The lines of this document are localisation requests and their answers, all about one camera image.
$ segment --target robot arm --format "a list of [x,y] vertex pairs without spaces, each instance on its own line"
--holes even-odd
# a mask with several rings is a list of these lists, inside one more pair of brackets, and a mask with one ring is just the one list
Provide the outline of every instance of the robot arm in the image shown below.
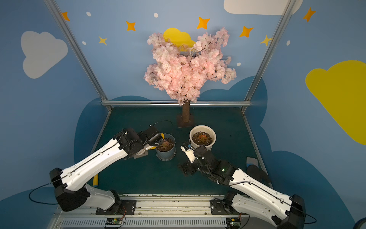
[[161,144],[162,139],[161,133],[154,126],[139,133],[131,128],[123,129],[79,163],[64,170],[53,169],[50,177],[62,210],[71,211],[80,206],[88,206],[107,210],[106,213],[109,214],[118,212],[121,201],[116,191],[103,191],[86,183],[119,159],[146,156],[147,150]]
[[265,186],[242,169],[227,161],[217,160],[204,146],[192,149],[191,145],[185,144],[181,149],[189,158],[187,163],[179,165],[185,176],[200,171],[210,180],[229,185],[252,197],[246,198],[236,193],[228,195],[224,201],[231,204],[237,212],[253,215],[277,228],[303,228],[305,205],[300,196],[290,197]]

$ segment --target dark green mat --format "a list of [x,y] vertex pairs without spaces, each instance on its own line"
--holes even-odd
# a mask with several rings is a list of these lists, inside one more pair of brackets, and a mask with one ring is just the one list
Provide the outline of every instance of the dark green mat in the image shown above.
[[[173,122],[173,136],[177,142],[176,155],[168,162],[156,157],[155,150],[149,155],[119,160],[99,173],[98,188],[114,189],[118,193],[138,194],[226,194],[232,188],[218,185],[201,173],[185,177],[178,169],[178,163],[188,161],[181,151],[183,141],[189,140],[191,128],[178,128],[176,115],[182,112],[180,107],[115,107],[104,129],[96,149],[106,144],[122,128],[134,128],[143,131],[161,120]],[[211,127],[217,136],[212,153],[217,159],[228,162],[246,171],[246,157],[257,158],[248,131],[239,108],[191,107],[196,125]],[[155,125],[164,133],[171,132],[169,122]]]

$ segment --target wooden base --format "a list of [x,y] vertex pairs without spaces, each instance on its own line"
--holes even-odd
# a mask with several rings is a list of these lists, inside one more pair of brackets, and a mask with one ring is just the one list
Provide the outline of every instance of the wooden base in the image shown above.
[[189,121],[188,122],[183,122],[182,114],[177,115],[177,125],[178,125],[179,128],[194,126],[195,123],[194,123],[193,115],[189,116]]

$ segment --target orange star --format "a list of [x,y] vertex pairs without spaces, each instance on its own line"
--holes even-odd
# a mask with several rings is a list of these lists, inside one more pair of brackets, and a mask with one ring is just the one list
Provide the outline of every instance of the orange star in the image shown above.
[[134,23],[129,23],[128,21],[126,21],[126,23],[127,23],[127,31],[129,31],[129,30],[136,31],[136,30],[135,30],[135,24],[136,24],[136,22],[134,22]]
[[254,29],[254,28],[248,29],[247,27],[243,26],[243,32],[240,34],[239,37],[243,37],[243,36],[249,37],[249,33],[252,29]]
[[309,8],[309,11],[307,12],[307,14],[305,15],[305,17],[303,19],[306,19],[307,22],[309,22],[310,18],[312,17],[312,15],[315,13],[316,11],[311,11],[311,7]]
[[199,28],[204,28],[207,29],[207,23],[210,19],[202,19],[201,17],[199,17],[199,24],[197,26],[197,29]]
[[70,19],[67,16],[67,12],[63,12],[62,13],[62,16],[64,16],[65,20],[70,21]]

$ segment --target aluminum frame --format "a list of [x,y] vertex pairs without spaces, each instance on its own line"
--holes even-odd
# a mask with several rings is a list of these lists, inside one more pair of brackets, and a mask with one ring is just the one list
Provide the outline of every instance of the aluminum frame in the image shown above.
[[[81,66],[86,72],[86,75],[89,77],[92,85],[94,86],[95,90],[97,91],[99,97],[102,100],[108,100],[107,95],[104,93],[102,86],[100,85],[96,75],[94,74],[90,64],[86,60],[86,57],[84,56],[83,52],[81,51],[81,48],[74,37],[70,27],[67,25],[65,19],[63,18],[60,8],[57,5],[55,0],[44,0],[44,3],[46,4],[48,10],[50,11],[51,15],[55,19],[57,25],[60,27],[62,33],[64,34],[66,40],[68,41],[70,47],[74,51],[76,57],[78,58]],[[111,106],[106,106],[108,111],[112,111]]]
[[[196,220],[215,220],[238,215],[212,215],[210,200],[224,199],[224,195],[169,195],[169,194],[123,194],[122,200],[136,200],[134,215],[127,215],[129,221],[135,220],[181,220],[185,218]],[[65,220],[85,220],[115,218],[115,215],[95,215],[94,207],[79,207],[73,211],[64,212],[60,207],[55,207],[55,213],[47,229],[62,228]]]
[[[139,100],[102,100],[104,106],[148,107],[148,106],[180,106],[177,101],[139,101]],[[250,106],[250,101],[197,101],[191,106],[243,107]]]
[[[255,77],[252,81],[252,84],[249,87],[247,95],[245,96],[244,101],[250,101],[251,98],[253,97],[253,94],[254,94],[255,90],[257,89],[257,86],[258,86],[258,84],[259,84],[259,82],[260,82],[267,66],[268,66],[268,63],[271,60],[273,53],[275,52],[275,49],[278,45],[278,42],[280,41],[281,36],[282,36],[283,32],[285,31],[288,22],[290,21],[290,18],[292,16],[292,9],[293,9],[296,1],[297,0],[289,0],[288,1],[287,5],[286,5],[286,8],[285,8],[285,10],[282,13],[282,16],[280,18],[280,21],[278,22],[278,25],[277,25],[277,27],[274,31],[274,34],[272,36],[272,40],[269,43],[268,48],[267,48],[267,50],[264,54],[264,57],[263,57],[262,62],[260,64],[259,68],[258,68],[258,71],[255,74]],[[241,108],[242,113],[245,112],[245,109],[246,109],[246,107],[244,107],[244,106]]]
[[98,142],[99,142],[99,140],[100,140],[100,137],[102,136],[102,133],[103,133],[103,131],[104,131],[104,129],[105,129],[105,126],[107,125],[107,123],[108,123],[108,120],[109,120],[109,117],[111,116],[111,113],[112,113],[112,111],[108,111],[108,114],[107,114],[107,117],[105,118],[105,120],[104,120],[104,123],[103,123],[103,125],[102,125],[102,128],[101,128],[101,130],[99,131],[99,134],[98,134],[98,137],[97,137],[97,139],[96,139],[96,141],[94,142],[94,145],[93,145],[93,148],[91,149],[91,152],[90,152],[90,154],[92,154],[92,153],[94,153],[95,152],[95,148],[97,147],[97,145],[98,145]]
[[[247,117],[246,117],[244,114],[243,114],[243,119],[244,119],[245,126],[246,126],[246,128],[247,128],[247,130],[248,130],[248,133],[249,133],[249,136],[250,136],[250,140],[252,141],[252,144],[253,144],[253,147],[254,147],[254,151],[255,151],[255,153],[256,153],[256,155],[257,155],[258,162],[259,162],[259,164],[261,165],[261,169],[262,169],[262,170],[263,170],[263,171],[268,175],[268,172],[267,172],[266,166],[264,165],[264,162],[263,162],[262,156],[261,156],[261,154],[259,153],[258,146],[257,146],[257,144],[256,144],[256,142],[255,142],[255,139],[254,139],[253,133],[252,133],[252,131],[251,131],[251,129],[250,129],[250,126],[249,126],[249,123],[248,123]],[[269,183],[268,185],[269,185],[269,187],[270,187],[271,189],[273,189],[272,183]]]

